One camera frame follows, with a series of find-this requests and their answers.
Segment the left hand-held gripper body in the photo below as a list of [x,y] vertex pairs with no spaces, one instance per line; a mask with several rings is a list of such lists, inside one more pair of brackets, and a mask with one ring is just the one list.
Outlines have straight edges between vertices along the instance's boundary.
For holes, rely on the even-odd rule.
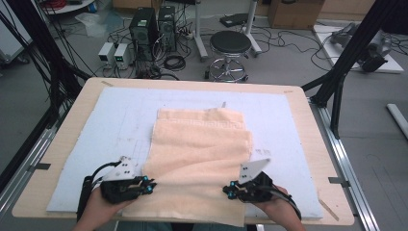
[[102,196],[117,204],[136,199],[140,195],[142,176],[137,176],[136,166],[129,157],[121,156],[118,164],[102,177]]

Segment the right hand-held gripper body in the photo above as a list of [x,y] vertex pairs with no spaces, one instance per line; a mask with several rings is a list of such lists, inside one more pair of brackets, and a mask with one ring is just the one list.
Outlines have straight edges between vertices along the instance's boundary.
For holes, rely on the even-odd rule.
[[245,162],[241,164],[237,183],[237,198],[244,203],[258,203],[270,200],[268,189],[272,186],[272,179],[264,173],[264,168],[270,159]]

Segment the cream terry towel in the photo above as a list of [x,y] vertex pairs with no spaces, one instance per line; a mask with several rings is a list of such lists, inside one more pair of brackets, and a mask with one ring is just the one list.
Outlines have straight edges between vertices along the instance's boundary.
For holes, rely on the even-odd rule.
[[161,109],[142,173],[154,192],[123,210],[126,218],[179,218],[242,227],[245,206],[222,188],[249,160],[252,134],[243,115],[225,108]]

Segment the person's left hand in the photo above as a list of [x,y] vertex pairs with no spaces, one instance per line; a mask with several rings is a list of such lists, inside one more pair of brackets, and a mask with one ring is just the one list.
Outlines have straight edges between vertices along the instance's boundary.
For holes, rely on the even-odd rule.
[[90,194],[81,221],[104,224],[131,203],[133,200],[113,204],[102,196],[101,189],[97,187]]

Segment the white grid mat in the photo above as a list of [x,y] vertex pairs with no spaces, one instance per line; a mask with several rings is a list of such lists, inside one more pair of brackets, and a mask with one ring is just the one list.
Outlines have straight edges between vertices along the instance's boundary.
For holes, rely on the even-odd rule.
[[287,188],[304,218],[323,217],[303,143],[293,121],[289,97],[283,93],[203,90],[106,88],[67,157],[48,212],[77,210],[82,180],[97,167],[121,156],[133,159],[135,173],[148,157],[153,126],[159,111],[233,110],[252,133],[250,159],[268,159],[264,172]]

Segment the thin wooden strip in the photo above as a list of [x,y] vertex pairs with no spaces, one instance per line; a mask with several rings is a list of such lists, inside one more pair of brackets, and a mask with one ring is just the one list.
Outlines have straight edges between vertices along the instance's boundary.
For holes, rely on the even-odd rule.
[[319,204],[324,208],[324,210],[335,220],[339,221],[340,218],[334,213],[334,211],[322,200],[319,198]]

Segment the black table clamp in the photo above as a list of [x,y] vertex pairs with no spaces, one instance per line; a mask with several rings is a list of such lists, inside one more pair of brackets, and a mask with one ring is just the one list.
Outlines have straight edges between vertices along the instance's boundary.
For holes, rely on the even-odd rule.
[[348,188],[350,186],[350,183],[342,177],[329,177],[328,180],[330,184],[339,184],[343,188]]
[[31,165],[29,166],[29,168],[27,169],[28,172],[35,172],[36,170],[40,169],[40,170],[48,170],[51,167],[51,164],[47,164],[47,163],[37,163],[35,165]]

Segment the white power supply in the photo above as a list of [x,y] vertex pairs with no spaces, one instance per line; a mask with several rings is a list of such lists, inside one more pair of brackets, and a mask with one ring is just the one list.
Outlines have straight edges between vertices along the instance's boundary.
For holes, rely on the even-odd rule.
[[115,65],[115,46],[112,42],[105,42],[98,53],[100,61],[109,68]]
[[115,62],[119,69],[127,69],[132,62],[132,57],[127,43],[120,43],[114,53]]

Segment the black round stool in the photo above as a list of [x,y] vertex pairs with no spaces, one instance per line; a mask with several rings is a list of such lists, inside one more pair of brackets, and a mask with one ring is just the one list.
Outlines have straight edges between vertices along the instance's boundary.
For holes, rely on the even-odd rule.
[[212,61],[205,70],[204,78],[214,82],[244,82],[248,75],[239,58],[248,58],[250,39],[236,31],[219,31],[210,38],[210,47],[219,58]]

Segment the large black computer tower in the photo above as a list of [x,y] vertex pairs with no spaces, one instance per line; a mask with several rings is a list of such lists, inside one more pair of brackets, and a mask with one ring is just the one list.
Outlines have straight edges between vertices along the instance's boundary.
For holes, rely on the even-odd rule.
[[154,43],[159,38],[154,8],[141,7],[135,12],[129,26],[138,61],[153,61]]

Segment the slim black computer tower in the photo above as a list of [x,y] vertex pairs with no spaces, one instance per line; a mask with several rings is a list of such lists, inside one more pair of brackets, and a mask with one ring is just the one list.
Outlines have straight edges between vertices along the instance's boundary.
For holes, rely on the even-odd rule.
[[175,52],[176,47],[176,24],[175,7],[161,6],[158,15],[158,25],[162,36],[162,46],[165,51]]

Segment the white desk leg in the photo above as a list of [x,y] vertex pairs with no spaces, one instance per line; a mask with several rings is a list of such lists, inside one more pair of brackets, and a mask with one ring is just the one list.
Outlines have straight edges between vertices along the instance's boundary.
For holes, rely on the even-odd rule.
[[194,7],[195,7],[195,28],[193,32],[193,38],[196,44],[196,48],[200,55],[200,61],[204,62],[208,58],[208,52],[204,45],[204,42],[201,37],[201,0],[194,0]]
[[258,57],[261,54],[262,49],[259,46],[256,39],[252,36],[252,27],[253,27],[253,22],[254,22],[258,0],[249,0],[249,1],[250,1],[250,4],[249,4],[249,9],[248,9],[247,21],[246,21],[246,26],[244,29],[244,34],[249,38],[251,42],[251,49],[253,52],[253,56]]

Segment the white tube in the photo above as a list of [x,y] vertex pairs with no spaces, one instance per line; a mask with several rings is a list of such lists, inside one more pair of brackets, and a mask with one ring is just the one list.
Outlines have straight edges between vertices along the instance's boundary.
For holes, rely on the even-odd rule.
[[408,140],[408,120],[404,117],[396,104],[388,104],[387,109],[394,118],[404,137]]

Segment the clear plastic bag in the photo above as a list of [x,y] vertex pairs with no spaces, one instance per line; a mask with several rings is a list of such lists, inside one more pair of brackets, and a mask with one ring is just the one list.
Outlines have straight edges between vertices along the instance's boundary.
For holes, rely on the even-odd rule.
[[86,34],[90,38],[102,38],[105,35],[120,29],[122,18],[116,13],[109,12],[105,15],[97,13],[80,13],[75,19],[85,26]]

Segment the black flat device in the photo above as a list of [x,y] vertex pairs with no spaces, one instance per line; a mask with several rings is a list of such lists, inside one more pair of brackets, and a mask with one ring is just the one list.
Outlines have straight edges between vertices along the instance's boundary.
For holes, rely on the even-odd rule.
[[237,25],[242,25],[247,21],[248,14],[247,13],[235,13],[232,15],[227,15],[222,17],[219,22],[224,25],[225,27],[233,27]]

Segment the cardboard box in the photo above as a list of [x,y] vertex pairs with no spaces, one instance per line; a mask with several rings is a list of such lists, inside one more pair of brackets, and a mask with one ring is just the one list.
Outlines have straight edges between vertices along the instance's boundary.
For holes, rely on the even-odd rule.
[[275,29],[311,30],[325,0],[271,0],[268,23]]

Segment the white platform board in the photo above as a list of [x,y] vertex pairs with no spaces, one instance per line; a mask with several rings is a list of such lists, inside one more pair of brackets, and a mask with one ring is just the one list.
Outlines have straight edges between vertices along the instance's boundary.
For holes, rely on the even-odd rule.
[[[334,65],[336,63],[344,50],[338,43],[332,43],[330,41],[332,33],[340,30],[341,27],[335,26],[314,26],[314,32],[323,47],[326,58],[331,63],[331,65]],[[390,54],[385,56],[385,60],[386,62],[375,70],[376,73],[399,74],[404,71],[404,69],[397,63],[397,61],[393,59]]]

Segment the white panel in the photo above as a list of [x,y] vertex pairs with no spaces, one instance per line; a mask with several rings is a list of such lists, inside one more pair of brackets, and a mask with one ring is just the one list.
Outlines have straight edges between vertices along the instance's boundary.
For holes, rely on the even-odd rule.
[[[14,14],[6,0],[0,0],[0,16],[4,16],[13,28],[30,44],[32,39]],[[24,47],[12,34],[6,24],[0,19],[0,62],[9,64],[22,51]]]

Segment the round white table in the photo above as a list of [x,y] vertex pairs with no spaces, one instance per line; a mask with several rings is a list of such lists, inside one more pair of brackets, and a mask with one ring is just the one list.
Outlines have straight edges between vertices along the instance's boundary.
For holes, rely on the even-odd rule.
[[78,11],[84,8],[87,8],[89,5],[92,5],[95,3],[95,0],[82,0],[81,4],[75,4],[71,5],[68,3],[68,1],[65,1],[65,4],[61,7],[42,7],[42,9],[48,13],[48,14],[60,14],[60,13],[70,13],[74,11]]

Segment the aluminium rail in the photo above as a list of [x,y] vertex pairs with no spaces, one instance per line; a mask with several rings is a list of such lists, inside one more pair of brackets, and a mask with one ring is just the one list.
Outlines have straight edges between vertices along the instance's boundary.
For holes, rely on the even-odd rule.
[[357,175],[349,161],[344,145],[340,139],[335,137],[335,133],[331,131],[331,115],[329,111],[326,108],[320,108],[311,99],[308,99],[308,103],[319,115],[324,135],[328,138],[330,150],[333,153],[336,167],[340,172],[340,185],[346,191],[346,197],[351,203],[353,216],[359,220],[359,224],[364,231],[380,231]]
[[27,169],[31,165],[40,163],[46,150],[56,136],[56,129],[45,129],[33,144],[29,144],[24,149],[25,157],[18,164],[16,171],[10,178],[10,181],[0,193],[0,219],[12,211],[12,206],[22,194],[30,178],[34,174],[28,172]]

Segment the black metal frame post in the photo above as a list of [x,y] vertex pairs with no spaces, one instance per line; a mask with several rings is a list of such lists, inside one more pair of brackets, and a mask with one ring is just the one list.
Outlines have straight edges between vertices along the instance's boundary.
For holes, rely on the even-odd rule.
[[319,87],[311,101],[320,108],[325,108],[328,100],[334,96],[329,128],[337,140],[340,138],[339,120],[345,77],[375,34],[401,3],[402,0],[375,0],[333,67],[318,79],[301,87],[304,91]]

